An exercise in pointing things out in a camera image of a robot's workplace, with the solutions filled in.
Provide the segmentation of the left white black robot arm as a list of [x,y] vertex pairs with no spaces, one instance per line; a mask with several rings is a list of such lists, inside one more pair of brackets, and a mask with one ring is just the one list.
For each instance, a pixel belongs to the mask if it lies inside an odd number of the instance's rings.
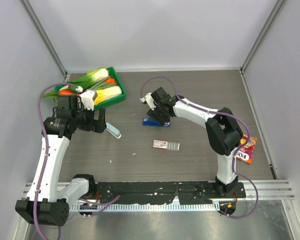
[[106,129],[105,109],[95,119],[95,91],[58,97],[55,114],[48,117],[42,132],[42,149],[30,190],[24,200],[17,200],[15,211],[29,224],[62,227],[70,207],[81,197],[90,200],[97,192],[90,174],[76,174],[64,189],[58,190],[58,180],[64,155],[74,132],[101,134]]

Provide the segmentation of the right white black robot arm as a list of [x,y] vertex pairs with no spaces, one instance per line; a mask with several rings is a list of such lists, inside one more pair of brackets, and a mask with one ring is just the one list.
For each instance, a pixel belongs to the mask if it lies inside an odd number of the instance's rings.
[[142,96],[140,101],[149,106],[147,115],[161,126],[176,117],[196,123],[206,130],[210,147],[217,154],[216,193],[223,198],[232,194],[238,182],[234,158],[243,132],[237,120],[231,117],[230,109],[210,109],[178,94],[170,96],[162,87]]

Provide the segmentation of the dark blue stapler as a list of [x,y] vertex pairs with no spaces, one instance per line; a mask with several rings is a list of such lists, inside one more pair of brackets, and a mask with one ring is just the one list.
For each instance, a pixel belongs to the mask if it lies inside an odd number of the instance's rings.
[[170,122],[166,122],[163,125],[160,125],[158,122],[156,122],[154,119],[152,119],[151,117],[144,117],[142,119],[142,125],[143,126],[149,126],[149,127],[170,127],[171,123]]

